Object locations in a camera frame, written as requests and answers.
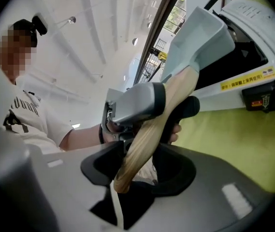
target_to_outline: wooden handle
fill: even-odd
[[[189,66],[167,81],[164,112],[154,119],[145,121],[138,131],[114,179],[116,192],[128,192],[132,179],[158,147],[169,115],[194,91],[198,78],[199,74]]]

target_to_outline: black wristband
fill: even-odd
[[[100,143],[101,145],[104,144],[104,138],[103,138],[103,129],[102,129],[102,125],[100,125],[100,128],[99,128],[99,140],[100,140]]]

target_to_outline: green surface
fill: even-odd
[[[222,158],[275,192],[275,112],[200,112],[180,125],[175,145]]]

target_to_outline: ceiling light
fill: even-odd
[[[100,73],[91,73],[92,75],[98,75],[100,78],[103,78],[103,75]]]
[[[72,125],[72,127],[73,127],[74,129],[78,128],[79,126],[80,126],[80,124]]]
[[[72,16],[69,18],[69,23],[70,24],[74,24],[76,22],[76,17],[75,16]]]
[[[134,39],[132,40],[132,44],[133,44],[134,46],[136,46],[137,42],[138,42],[138,38],[134,38]]]

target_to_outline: railing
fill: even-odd
[[[165,45],[166,45],[166,42],[159,39],[155,48],[158,49],[159,51],[163,51],[165,48]],[[155,56],[154,54],[150,54],[147,59],[146,65],[144,67],[143,75],[139,80],[139,83],[145,83],[150,81],[150,79],[152,79],[154,72],[156,71],[160,63],[161,61],[158,59],[157,56]]]

